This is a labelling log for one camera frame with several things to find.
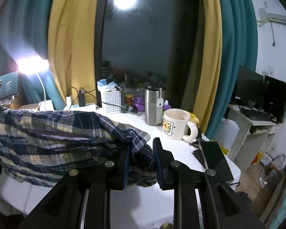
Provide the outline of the blue yellow plaid pants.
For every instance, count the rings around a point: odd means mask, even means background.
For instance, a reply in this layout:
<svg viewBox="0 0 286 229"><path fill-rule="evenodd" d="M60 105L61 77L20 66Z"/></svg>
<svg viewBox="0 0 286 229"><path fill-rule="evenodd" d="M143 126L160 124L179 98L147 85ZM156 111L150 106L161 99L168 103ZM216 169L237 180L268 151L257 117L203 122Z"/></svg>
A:
<svg viewBox="0 0 286 229"><path fill-rule="evenodd" d="M105 163L127 146L129 185L157 182L149 134L96 112L0 106L0 164L18 182L53 187L72 169Z"/></svg>

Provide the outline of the cream bear mug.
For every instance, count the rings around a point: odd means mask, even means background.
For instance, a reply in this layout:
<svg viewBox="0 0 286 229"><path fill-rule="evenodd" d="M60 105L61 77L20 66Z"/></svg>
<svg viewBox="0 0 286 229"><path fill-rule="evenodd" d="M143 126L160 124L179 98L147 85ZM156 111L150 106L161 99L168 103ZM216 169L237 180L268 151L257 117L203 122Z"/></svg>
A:
<svg viewBox="0 0 286 229"><path fill-rule="evenodd" d="M168 109L164 112L163 133L172 140L184 140L188 143L196 142L198 128L191 122L189 112L181 109Z"/></svg>

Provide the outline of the black tablet on bed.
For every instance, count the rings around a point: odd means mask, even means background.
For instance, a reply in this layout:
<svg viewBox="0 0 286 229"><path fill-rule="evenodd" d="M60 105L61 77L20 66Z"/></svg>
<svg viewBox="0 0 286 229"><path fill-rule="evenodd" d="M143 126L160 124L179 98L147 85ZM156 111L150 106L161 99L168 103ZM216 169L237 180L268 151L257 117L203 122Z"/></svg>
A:
<svg viewBox="0 0 286 229"><path fill-rule="evenodd" d="M192 154L203 167L214 170L226 182L232 182L233 174L219 144L215 141L200 141L199 146Z"/></svg>

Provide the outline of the purple plush toy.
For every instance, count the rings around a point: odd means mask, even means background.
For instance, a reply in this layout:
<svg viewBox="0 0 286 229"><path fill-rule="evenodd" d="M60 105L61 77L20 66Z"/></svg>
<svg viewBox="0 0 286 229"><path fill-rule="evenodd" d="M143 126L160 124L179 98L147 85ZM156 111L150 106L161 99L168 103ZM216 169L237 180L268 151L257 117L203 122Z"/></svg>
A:
<svg viewBox="0 0 286 229"><path fill-rule="evenodd" d="M145 111L145 101L143 97L133 98L133 107L136 107L139 111ZM163 110L171 109L171 105L166 100L164 102Z"/></svg>

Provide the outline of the stainless steel tumbler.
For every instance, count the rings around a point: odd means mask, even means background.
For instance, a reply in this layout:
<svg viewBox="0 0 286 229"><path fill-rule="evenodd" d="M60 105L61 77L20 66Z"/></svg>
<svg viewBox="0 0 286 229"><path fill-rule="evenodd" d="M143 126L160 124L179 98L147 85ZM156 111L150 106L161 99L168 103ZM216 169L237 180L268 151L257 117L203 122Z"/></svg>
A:
<svg viewBox="0 0 286 229"><path fill-rule="evenodd" d="M163 107L166 99L166 87L160 83L149 82L145 86L145 122L150 126L162 123Z"/></svg>

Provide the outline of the black power adapter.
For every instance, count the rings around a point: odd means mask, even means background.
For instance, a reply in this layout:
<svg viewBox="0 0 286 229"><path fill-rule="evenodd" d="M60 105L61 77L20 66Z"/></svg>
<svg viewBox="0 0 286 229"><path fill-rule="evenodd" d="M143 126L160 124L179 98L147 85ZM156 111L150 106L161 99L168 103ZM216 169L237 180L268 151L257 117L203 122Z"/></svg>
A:
<svg viewBox="0 0 286 229"><path fill-rule="evenodd" d="M79 93L78 94L78 105L79 107L86 106L85 94Z"/></svg>

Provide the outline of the blue tissue pack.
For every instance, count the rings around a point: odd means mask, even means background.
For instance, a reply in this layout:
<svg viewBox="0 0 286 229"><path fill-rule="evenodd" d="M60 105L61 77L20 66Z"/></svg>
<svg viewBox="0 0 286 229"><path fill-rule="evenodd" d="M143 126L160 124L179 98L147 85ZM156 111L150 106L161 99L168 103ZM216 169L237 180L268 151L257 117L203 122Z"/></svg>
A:
<svg viewBox="0 0 286 229"><path fill-rule="evenodd" d="M115 82L110 82L108 84L106 79L101 79L101 80L97 81L97 89L101 93L109 92L109 91L113 90L114 88L116 88Z"/></svg>

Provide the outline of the white phone charger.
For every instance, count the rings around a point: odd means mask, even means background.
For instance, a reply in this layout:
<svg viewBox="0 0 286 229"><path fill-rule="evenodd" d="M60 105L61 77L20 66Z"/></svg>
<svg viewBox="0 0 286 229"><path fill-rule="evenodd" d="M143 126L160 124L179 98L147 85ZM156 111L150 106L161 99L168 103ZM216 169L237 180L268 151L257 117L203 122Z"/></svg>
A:
<svg viewBox="0 0 286 229"><path fill-rule="evenodd" d="M67 106L71 106L71 103L72 103L71 96L67 96L66 97L66 104L67 104Z"/></svg>

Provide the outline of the yellow curtain right panel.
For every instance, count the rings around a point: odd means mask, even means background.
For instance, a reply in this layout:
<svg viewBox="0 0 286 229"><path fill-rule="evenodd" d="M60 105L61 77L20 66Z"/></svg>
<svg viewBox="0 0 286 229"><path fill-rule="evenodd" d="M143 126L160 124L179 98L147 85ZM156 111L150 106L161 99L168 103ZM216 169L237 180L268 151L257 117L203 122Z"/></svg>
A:
<svg viewBox="0 0 286 229"><path fill-rule="evenodd" d="M202 133L206 133L218 88L222 37L220 1L199 0L196 38L181 108L198 117Z"/></svg>

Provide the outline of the yellow curtain panel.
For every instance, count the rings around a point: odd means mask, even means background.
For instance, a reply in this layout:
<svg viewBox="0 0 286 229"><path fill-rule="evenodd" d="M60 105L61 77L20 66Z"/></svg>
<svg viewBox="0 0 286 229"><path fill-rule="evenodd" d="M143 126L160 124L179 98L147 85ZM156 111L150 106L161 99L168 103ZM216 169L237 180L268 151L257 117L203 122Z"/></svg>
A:
<svg viewBox="0 0 286 229"><path fill-rule="evenodd" d="M202 133L206 133L218 88L222 37L220 1L199 0L196 38L181 108L198 117Z"/></svg>
<svg viewBox="0 0 286 229"><path fill-rule="evenodd" d="M62 99L96 87L94 31L97 0L53 0L48 26L48 61Z"/></svg>

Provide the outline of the black computer monitor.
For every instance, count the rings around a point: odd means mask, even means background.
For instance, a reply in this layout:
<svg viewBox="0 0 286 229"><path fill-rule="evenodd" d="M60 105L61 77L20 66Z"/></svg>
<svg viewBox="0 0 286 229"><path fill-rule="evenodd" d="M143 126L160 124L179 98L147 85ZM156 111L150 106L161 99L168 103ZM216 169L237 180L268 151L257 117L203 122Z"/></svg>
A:
<svg viewBox="0 0 286 229"><path fill-rule="evenodd" d="M239 66L230 103L250 120L284 123L286 82Z"/></svg>

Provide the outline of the white desk lamp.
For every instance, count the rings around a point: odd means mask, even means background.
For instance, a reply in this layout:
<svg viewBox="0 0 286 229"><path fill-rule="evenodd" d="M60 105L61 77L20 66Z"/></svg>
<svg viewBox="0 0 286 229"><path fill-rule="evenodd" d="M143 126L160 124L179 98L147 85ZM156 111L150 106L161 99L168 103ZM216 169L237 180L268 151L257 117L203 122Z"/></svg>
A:
<svg viewBox="0 0 286 229"><path fill-rule="evenodd" d="M16 63L19 72L23 75L22 85L28 101L37 103L41 111L54 110L52 100L46 98L45 85L40 76L40 73L48 70L48 60L38 55L29 55L20 57Z"/></svg>

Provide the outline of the yellow curtain left panel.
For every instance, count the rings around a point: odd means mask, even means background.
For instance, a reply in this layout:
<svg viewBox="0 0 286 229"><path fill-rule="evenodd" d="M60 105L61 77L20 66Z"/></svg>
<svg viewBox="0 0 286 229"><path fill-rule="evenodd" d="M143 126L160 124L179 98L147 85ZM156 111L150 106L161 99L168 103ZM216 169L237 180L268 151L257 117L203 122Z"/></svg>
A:
<svg viewBox="0 0 286 229"><path fill-rule="evenodd" d="M96 87L94 31L97 0L53 0L48 26L48 61L62 99Z"/></svg>

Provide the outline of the teal curtain right panel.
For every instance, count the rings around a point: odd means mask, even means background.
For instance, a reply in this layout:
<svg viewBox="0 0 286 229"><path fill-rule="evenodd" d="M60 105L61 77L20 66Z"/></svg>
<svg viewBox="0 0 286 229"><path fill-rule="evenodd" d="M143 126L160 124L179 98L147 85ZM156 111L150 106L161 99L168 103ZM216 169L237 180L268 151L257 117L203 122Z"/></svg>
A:
<svg viewBox="0 0 286 229"><path fill-rule="evenodd" d="M252 0L219 0L222 15L222 57L215 101L205 135L211 139L234 90L239 66L256 70L257 22Z"/></svg>

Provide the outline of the teal curtain panel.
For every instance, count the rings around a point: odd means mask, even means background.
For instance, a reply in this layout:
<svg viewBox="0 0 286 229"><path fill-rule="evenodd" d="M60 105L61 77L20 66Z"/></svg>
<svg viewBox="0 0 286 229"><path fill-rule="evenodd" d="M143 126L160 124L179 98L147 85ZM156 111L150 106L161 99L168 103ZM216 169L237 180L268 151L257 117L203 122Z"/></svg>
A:
<svg viewBox="0 0 286 229"><path fill-rule="evenodd" d="M222 57L215 101L205 135L211 139L234 90L239 66L256 70L257 22L252 0L219 0L222 15Z"/></svg>
<svg viewBox="0 0 286 229"><path fill-rule="evenodd" d="M0 4L0 75L18 69L28 58L48 58L48 25L52 0L3 0Z"/></svg>

